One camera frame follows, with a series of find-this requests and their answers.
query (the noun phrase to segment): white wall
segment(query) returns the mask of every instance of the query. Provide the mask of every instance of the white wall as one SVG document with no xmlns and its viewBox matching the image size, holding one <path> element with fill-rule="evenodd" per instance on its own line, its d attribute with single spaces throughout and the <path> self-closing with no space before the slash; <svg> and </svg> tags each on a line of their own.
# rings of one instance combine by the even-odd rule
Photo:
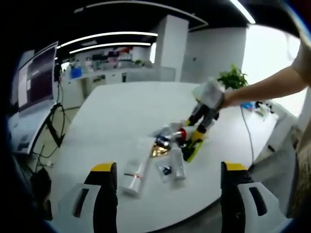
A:
<svg viewBox="0 0 311 233">
<path fill-rule="evenodd" d="M 220 28 L 188 33 L 181 82 L 203 83 L 207 77 L 242 67 L 246 28 Z"/>
<path fill-rule="evenodd" d="M 181 78 L 188 24 L 187 20 L 167 15 L 157 30 L 155 66 L 174 68 L 176 82 Z"/>
<path fill-rule="evenodd" d="M 75 54 L 75 59 L 79 61 L 85 61 L 87 57 L 92 58 L 92 56 L 95 54 L 107 55 L 108 52 L 112 50 L 113 48 L 106 48 L 106 49 L 99 49 L 99 50 L 87 50 L 87 51 Z M 132 50 L 133 58 L 132 59 L 133 61 L 135 60 L 148 61 L 149 54 L 150 54 L 149 47 L 133 47 L 133 50 Z"/>
<path fill-rule="evenodd" d="M 133 61 L 142 60 L 149 61 L 150 49 L 149 47 L 133 47 Z"/>
</svg>

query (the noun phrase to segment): white table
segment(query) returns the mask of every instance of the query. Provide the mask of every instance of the white table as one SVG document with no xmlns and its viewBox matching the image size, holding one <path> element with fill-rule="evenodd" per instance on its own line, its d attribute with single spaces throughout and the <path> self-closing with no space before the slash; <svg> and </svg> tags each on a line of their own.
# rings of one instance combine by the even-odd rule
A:
<svg viewBox="0 0 311 233">
<path fill-rule="evenodd" d="M 52 178 L 52 212 L 75 184 L 83 183 L 92 167 L 117 162 L 121 183 L 126 162 L 135 157 L 133 142 L 169 122 L 187 119 L 196 102 L 189 83 L 121 83 L 97 87 L 72 121 Z M 265 120 L 247 110 L 254 157 L 266 145 L 276 117 Z M 221 195 L 221 161 L 252 164 L 248 133 L 239 107 L 224 109 L 191 163 L 186 163 L 183 185 L 164 184 L 153 158 L 140 199 L 118 188 L 119 233 L 149 232 L 180 222 L 209 206 Z"/>
</svg>

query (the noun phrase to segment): window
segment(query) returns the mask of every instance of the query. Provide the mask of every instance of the window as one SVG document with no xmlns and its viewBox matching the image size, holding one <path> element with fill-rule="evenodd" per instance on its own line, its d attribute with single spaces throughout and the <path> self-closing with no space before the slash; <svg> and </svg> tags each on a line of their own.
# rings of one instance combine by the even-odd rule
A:
<svg viewBox="0 0 311 233">
<path fill-rule="evenodd" d="M 291 65 L 300 46 L 299 38 L 283 31 L 260 25 L 249 25 L 242 72 L 249 84 L 257 83 Z M 299 117 L 307 89 L 282 98 L 273 99 L 295 117 Z"/>
<path fill-rule="evenodd" d="M 156 42 L 154 42 L 151 47 L 150 47 L 150 58 L 149 60 L 152 63 L 155 63 L 155 58 L 156 58 Z"/>
</svg>

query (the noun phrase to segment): ceiling light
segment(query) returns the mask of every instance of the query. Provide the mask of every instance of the ceiling light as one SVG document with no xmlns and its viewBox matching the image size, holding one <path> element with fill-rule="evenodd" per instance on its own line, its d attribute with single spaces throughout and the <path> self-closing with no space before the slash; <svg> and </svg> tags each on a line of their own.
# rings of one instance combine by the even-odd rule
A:
<svg viewBox="0 0 311 233">
<path fill-rule="evenodd" d="M 82 46 L 97 45 L 97 42 L 96 42 L 96 40 L 92 40 L 92 41 L 89 41 L 89 42 L 82 43 L 81 45 Z"/>
<path fill-rule="evenodd" d="M 255 24 L 254 18 L 251 16 L 251 14 L 245 9 L 245 7 L 238 1 L 238 0 L 230 0 L 233 5 L 238 8 L 239 11 L 244 15 L 244 17 L 248 20 L 249 23 Z"/>
<path fill-rule="evenodd" d="M 94 48 L 99 48 L 99 47 L 107 47 L 107 46 L 117 46 L 117 45 L 143 45 L 143 46 L 151 46 L 150 43 L 140 43 L 140 42 L 121 42 L 121 43 L 110 43 L 110 44 L 102 44 L 102 45 L 93 45 L 90 47 L 85 47 L 82 49 L 74 50 L 69 52 L 70 54 L 75 53 L 75 52 L 80 52 L 83 50 L 90 50 Z"/>
<path fill-rule="evenodd" d="M 37 74 L 37 73 L 39 73 L 39 70 L 35 71 L 35 72 L 33 73 L 33 75 L 35 75 L 35 74 Z"/>
<path fill-rule="evenodd" d="M 143 5 L 149 5 L 149 6 L 156 6 L 156 7 L 161 7 L 161 8 L 165 8 L 165 9 L 169 9 L 171 11 L 175 11 L 178 13 L 182 13 L 184 15 L 187 15 L 191 18 L 194 18 L 206 25 L 208 25 L 208 23 L 206 21 L 204 21 L 203 19 L 194 16 L 188 12 L 182 11 L 180 9 L 171 7 L 171 6 L 167 6 L 167 5 L 163 5 L 163 4 L 159 4 L 159 3 L 155 3 L 155 2 L 149 2 L 149 1 L 137 1 L 137 0 L 133 0 L 133 1 L 128 1 L 128 0 L 117 0 L 117 1 L 105 1 L 105 2 L 99 2 L 99 3 L 95 3 L 95 4 L 91 4 L 86 6 L 86 8 L 90 8 L 90 7 L 96 7 L 96 6 L 102 6 L 102 5 L 110 5 L 110 4 L 125 4 L 125 3 L 134 3 L 134 4 L 143 4 Z"/>
<path fill-rule="evenodd" d="M 105 35 L 149 35 L 149 36 L 158 36 L 157 33 L 143 33 L 143 32 L 114 32 L 114 33 L 101 33 L 101 34 L 96 34 L 96 35 L 89 35 L 89 36 L 85 36 L 85 37 L 81 37 L 79 39 L 75 39 L 75 40 L 71 40 L 67 43 L 64 43 L 60 46 L 57 46 L 57 49 L 59 49 L 60 47 L 64 47 L 66 45 L 70 45 L 72 43 L 81 41 L 81 40 L 87 40 L 90 38 L 94 38 L 94 37 L 99 37 L 99 36 L 105 36 Z"/>
</svg>

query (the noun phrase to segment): red object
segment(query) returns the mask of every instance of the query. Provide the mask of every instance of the red object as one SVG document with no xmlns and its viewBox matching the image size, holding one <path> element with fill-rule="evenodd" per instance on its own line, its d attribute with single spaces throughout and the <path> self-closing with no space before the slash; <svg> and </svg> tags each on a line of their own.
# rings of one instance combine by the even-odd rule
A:
<svg viewBox="0 0 311 233">
<path fill-rule="evenodd" d="M 179 131 L 181 132 L 181 139 L 182 139 L 183 141 L 185 141 L 186 138 L 187 138 L 187 132 L 186 132 L 186 130 L 185 130 L 184 128 L 180 128 Z"/>
<path fill-rule="evenodd" d="M 132 50 L 132 49 L 131 48 L 123 48 L 119 52 L 130 53 L 130 50 Z"/>
</svg>

